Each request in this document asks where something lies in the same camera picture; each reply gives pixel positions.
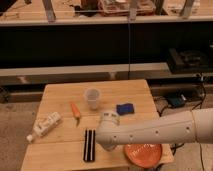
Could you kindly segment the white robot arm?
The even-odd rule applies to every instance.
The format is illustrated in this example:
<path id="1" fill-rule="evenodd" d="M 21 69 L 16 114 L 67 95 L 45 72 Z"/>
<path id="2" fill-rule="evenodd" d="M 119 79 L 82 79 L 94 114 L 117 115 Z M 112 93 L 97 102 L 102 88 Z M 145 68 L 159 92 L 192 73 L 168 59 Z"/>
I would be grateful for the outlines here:
<path id="1" fill-rule="evenodd" d="M 116 112 L 107 111 L 100 117 L 96 142 L 107 151 L 127 144 L 213 144 L 213 108 L 183 111 L 127 125 L 119 124 Z"/>

